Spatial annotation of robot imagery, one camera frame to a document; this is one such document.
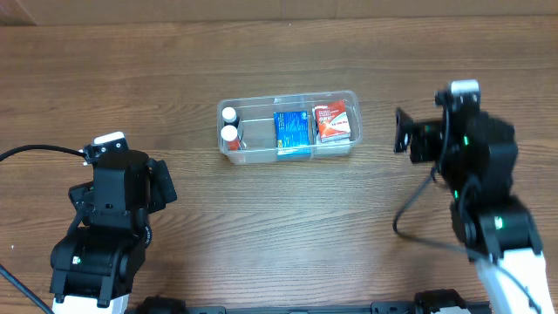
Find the red medicine box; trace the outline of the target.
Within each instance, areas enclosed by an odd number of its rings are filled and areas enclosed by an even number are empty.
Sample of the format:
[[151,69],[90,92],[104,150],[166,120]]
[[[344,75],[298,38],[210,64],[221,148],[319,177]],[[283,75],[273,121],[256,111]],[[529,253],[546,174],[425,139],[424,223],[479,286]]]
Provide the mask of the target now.
[[317,134],[322,143],[350,138],[350,122],[342,99],[326,105],[315,106]]

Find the blue lozenge box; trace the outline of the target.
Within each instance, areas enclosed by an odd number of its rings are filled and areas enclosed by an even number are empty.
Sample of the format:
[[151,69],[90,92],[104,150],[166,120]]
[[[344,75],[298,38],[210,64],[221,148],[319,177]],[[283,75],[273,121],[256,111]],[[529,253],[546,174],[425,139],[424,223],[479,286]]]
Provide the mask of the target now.
[[280,160],[310,157],[306,111],[274,113],[277,156]]

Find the white bandage box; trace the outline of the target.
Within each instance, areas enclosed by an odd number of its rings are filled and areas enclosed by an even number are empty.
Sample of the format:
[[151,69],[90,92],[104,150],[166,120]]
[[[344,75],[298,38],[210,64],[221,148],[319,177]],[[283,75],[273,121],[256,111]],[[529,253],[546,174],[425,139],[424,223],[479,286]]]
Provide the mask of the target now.
[[344,146],[350,144],[350,139],[345,138],[345,139],[323,141],[319,136],[316,136],[316,144],[318,146],[330,146],[330,147]]

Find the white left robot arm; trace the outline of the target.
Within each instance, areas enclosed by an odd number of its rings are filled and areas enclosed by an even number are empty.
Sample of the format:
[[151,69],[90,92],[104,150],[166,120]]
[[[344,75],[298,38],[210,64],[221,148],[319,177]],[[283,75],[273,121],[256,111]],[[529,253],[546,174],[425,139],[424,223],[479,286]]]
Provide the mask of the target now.
[[76,210],[51,252],[55,313],[123,313],[153,239],[152,213],[176,201],[167,164],[132,150],[122,132],[82,149],[91,181],[68,192]]

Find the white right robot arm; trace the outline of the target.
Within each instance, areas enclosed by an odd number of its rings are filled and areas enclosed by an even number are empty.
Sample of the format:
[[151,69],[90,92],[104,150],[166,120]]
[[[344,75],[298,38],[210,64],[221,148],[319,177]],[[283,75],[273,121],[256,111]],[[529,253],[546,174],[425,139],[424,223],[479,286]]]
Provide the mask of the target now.
[[430,174],[404,203],[400,219],[437,175],[453,194],[453,231],[460,246],[394,233],[467,256],[497,313],[552,313],[543,242],[528,207],[512,192],[519,154],[514,126],[481,110],[480,84],[456,80],[436,92],[441,119],[416,121],[396,111],[395,153],[431,162]]

